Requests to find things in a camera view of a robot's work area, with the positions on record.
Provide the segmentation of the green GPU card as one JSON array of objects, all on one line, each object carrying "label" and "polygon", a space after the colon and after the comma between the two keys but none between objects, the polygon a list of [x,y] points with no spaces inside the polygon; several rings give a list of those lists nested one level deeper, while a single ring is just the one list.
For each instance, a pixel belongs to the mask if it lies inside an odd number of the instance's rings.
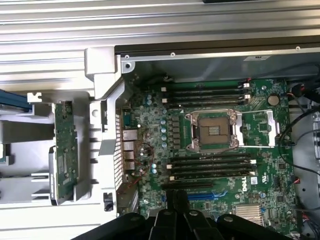
[{"label": "green GPU card", "polygon": [[78,139],[72,102],[61,101],[51,107],[54,138],[48,153],[49,197],[51,204],[58,206],[73,197],[78,183]]}]

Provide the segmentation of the blue expansion slot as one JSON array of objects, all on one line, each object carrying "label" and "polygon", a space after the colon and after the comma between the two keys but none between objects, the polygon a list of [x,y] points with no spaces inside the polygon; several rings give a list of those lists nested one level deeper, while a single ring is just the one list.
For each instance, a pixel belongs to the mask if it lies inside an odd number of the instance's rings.
[{"label": "blue expansion slot", "polygon": [[224,197],[228,192],[227,191],[223,191],[221,193],[214,193],[214,192],[210,192],[210,193],[194,193],[194,194],[188,194],[187,198],[190,201],[197,201],[197,200],[202,200],[202,201],[206,201],[206,200],[216,200],[218,198],[222,198]]}]

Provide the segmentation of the black expansion slot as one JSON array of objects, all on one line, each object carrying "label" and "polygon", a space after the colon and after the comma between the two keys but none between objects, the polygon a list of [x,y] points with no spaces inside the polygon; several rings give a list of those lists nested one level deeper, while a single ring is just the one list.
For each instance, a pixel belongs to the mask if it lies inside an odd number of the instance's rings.
[{"label": "black expansion slot", "polygon": [[211,188],[213,187],[212,183],[166,183],[161,185],[162,190],[178,190],[178,189],[201,189],[201,188]]}]

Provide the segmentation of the black RAM slot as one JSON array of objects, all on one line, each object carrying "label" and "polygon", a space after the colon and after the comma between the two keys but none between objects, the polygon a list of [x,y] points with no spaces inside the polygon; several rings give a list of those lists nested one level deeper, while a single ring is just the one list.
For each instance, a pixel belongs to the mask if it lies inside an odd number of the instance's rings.
[{"label": "black RAM slot", "polygon": [[215,178],[231,178],[231,177],[247,177],[254,176],[255,171],[231,171],[231,172],[198,172],[184,173],[169,176],[169,181],[191,181],[200,179],[215,179]]},{"label": "black RAM slot", "polygon": [[247,100],[250,99],[250,94],[245,95],[232,95],[232,96],[210,96],[210,97],[204,97],[204,96],[195,96],[195,97],[172,97],[172,98],[162,98],[162,103],[177,103],[177,102],[192,102],[192,101],[219,101],[219,100]]},{"label": "black RAM slot", "polygon": [[257,169],[256,165],[227,165],[227,166],[209,166],[193,168],[172,168],[169,171],[173,175],[182,174],[200,174],[200,173],[233,173],[233,172],[252,172]]},{"label": "black RAM slot", "polygon": [[168,107],[168,108],[179,108],[179,107],[184,107],[184,108],[192,108],[192,107],[217,107],[217,106],[243,106],[247,105],[249,102],[245,100],[240,100],[240,101],[229,101],[229,102],[188,102],[188,103],[164,103],[163,105]]},{"label": "black RAM slot", "polygon": [[198,96],[231,96],[231,95],[244,95],[250,94],[251,92],[248,90],[240,90],[240,91],[213,91],[213,92],[205,92],[205,91],[191,91],[191,92],[163,92],[163,97],[198,97]]},{"label": "black RAM slot", "polygon": [[234,158],[234,159],[218,159],[218,160],[193,160],[193,161],[184,161],[184,162],[173,162],[166,165],[167,169],[173,169],[175,167],[183,166],[200,166],[200,165],[222,165],[222,164],[256,164],[256,159],[245,159],[245,158]]},{"label": "black RAM slot", "polygon": [[184,87],[184,88],[169,88],[161,87],[161,92],[177,91],[177,92],[186,92],[186,91],[224,91],[232,90],[237,91],[241,89],[249,89],[251,86],[249,83],[244,83],[239,86],[196,86],[196,87]]},{"label": "black RAM slot", "polygon": [[191,156],[176,156],[170,158],[171,162],[177,161],[184,161],[184,160],[206,160],[206,159],[213,159],[213,158],[241,158],[241,157],[252,157],[250,153],[225,153],[225,154],[212,154],[212,155],[191,155]]}]

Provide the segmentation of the silver finned chipset heatsink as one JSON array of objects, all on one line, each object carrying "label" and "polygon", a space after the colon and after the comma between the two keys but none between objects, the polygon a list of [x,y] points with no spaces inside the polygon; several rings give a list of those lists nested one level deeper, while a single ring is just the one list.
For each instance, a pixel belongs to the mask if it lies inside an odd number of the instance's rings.
[{"label": "silver finned chipset heatsink", "polygon": [[234,214],[255,224],[264,224],[261,206],[258,204],[238,204],[235,206]]}]

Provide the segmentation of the black plastic clip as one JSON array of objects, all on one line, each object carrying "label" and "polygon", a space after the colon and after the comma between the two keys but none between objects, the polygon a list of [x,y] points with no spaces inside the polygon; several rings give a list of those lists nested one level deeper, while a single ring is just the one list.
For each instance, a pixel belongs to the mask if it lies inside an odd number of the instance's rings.
[{"label": "black plastic clip", "polygon": [[113,193],[112,192],[104,192],[103,193],[103,204],[104,204],[104,211],[111,212],[114,210],[114,200],[113,200]]}]

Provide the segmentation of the metal rear port block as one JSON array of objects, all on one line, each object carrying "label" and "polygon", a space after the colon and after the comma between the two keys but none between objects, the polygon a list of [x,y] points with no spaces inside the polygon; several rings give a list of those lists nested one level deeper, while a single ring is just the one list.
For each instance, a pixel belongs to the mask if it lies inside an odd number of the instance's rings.
[{"label": "metal rear port block", "polygon": [[137,148],[138,130],[134,125],[134,114],[130,108],[121,109],[121,142],[124,172],[128,175],[134,175],[137,166]]}]

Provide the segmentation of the green Dell motherboard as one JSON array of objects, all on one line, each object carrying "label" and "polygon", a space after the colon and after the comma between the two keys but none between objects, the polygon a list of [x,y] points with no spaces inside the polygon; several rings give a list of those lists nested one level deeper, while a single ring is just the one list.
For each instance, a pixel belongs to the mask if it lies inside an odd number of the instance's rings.
[{"label": "green Dell motherboard", "polygon": [[[242,100],[214,100],[171,103],[195,102],[231,102],[248,101],[246,105],[237,106],[207,106],[207,107],[174,107],[169,108],[162,103],[161,87],[194,88],[240,86],[250,84],[250,88],[240,90],[194,90],[169,92],[220,92],[220,91],[250,91],[250,99]],[[200,210],[204,214],[217,219],[223,214],[234,214],[236,205],[258,204],[261,207],[264,227],[270,228],[291,238],[298,238],[300,221],[293,210],[296,203],[294,190],[285,191],[286,186],[297,181],[292,167],[293,152],[291,136],[285,133],[290,122],[289,101],[287,98],[286,81],[283,79],[261,80],[233,80],[233,81],[205,81],[205,82],[174,82],[152,81],[151,83],[134,84],[134,92],[126,105],[121,109],[131,109],[134,114],[134,125],[137,127],[136,156],[137,165],[133,174],[126,174],[128,190],[133,190],[139,200],[138,212],[147,217],[153,210],[167,206],[166,192],[183,190],[189,194],[221,193],[227,191],[224,197],[216,200],[189,200],[192,209]],[[276,94],[280,103],[271,106],[267,98]],[[258,110],[273,110],[273,117],[279,123],[280,133],[275,138],[274,148],[236,148],[227,152],[194,152],[186,149],[191,143],[190,121],[185,116],[194,111],[232,109],[237,113]],[[173,157],[193,155],[218,155],[248,153],[252,157],[209,158],[202,160],[170,161]],[[256,159],[256,164],[227,163],[193,166],[178,166],[180,168],[222,167],[235,165],[256,165],[255,175],[197,179],[185,181],[169,181],[169,176],[175,175],[167,169],[169,163],[229,160],[229,159]],[[174,183],[211,183],[213,187],[192,189],[162,190],[163,184]]]}]

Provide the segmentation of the CPU socket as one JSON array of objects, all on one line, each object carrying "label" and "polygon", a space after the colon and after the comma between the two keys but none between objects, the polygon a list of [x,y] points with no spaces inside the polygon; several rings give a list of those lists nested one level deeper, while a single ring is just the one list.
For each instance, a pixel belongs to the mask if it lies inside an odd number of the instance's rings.
[{"label": "CPU socket", "polygon": [[187,114],[185,119],[190,121],[188,151],[223,153],[239,147],[235,110],[198,110]]}]

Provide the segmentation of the grey parts rack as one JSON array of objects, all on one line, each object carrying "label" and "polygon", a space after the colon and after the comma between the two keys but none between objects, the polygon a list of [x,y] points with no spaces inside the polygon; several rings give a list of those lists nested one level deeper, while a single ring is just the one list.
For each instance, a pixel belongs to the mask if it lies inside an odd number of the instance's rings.
[{"label": "grey parts rack", "polygon": [[[78,143],[78,179],[73,197],[52,205],[49,150],[54,145],[52,104],[71,101]],[[102,139],[100,104],[87,92],[56,92],[30,113],[0,114],[0,209],[22,214],[75,219],[93,215],[105,221],[117,216],[114,181],[114,140]],[[103,193],[112,193],[113,210],[104,211]]]}]

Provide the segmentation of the round coin cell battery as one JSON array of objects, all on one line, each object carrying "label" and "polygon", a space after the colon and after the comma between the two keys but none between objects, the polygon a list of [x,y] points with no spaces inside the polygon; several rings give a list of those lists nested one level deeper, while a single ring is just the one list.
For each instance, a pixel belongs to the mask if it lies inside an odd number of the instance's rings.
[{"label": "round coin cell battery", "polygon": [[267,103],[270,106],[277,106],[280,103],[280,97],[277,94],[270,94],[267,97]]}]

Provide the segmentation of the open black PC case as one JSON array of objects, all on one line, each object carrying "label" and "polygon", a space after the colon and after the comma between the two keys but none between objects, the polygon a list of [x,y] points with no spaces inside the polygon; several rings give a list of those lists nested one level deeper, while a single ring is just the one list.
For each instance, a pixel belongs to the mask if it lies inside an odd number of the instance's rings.
[{"label": "open black PC case", "polygon": [[[296,202],[292,209],[300,221],[299,237],[290,238],[320,240],[320,51],[118,56],[121,56],[124,88],[117,88],[102,104],[101,126],[102,139],[115,142],[112,155],[116,161],[114,183],[119,217],[140,214],[139,199],[133,190],[128,190],[123,167],[120,116],[120,109],[134,94],[134,84],[285,80],[289,124],[284,132],[290,135],[292,168],[297,177],[285,191],[295,191]],[[184,216],[178,212],[175,240],[196,240]]]}]

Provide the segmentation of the blue flat component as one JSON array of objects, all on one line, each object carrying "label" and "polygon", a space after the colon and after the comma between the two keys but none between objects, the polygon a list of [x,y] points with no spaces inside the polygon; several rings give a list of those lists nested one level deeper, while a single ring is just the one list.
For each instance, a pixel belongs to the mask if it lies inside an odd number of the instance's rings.
[{"label": "blue flat component", "polygon": [[0,89],[0,109],[27,113],[33,109],[33,106],[26,96]]}]

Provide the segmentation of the grey corner bracket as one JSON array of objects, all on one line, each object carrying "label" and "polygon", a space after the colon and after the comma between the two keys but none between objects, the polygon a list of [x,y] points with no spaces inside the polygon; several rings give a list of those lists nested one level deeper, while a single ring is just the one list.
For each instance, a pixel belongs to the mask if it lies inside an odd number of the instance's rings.
[{"label": "grey corner bracket", "polygon": [[93,82],[94,98],[107,99],[117,88],[124,88],[121,56],[113,46],[84,50],[84,74]]}]

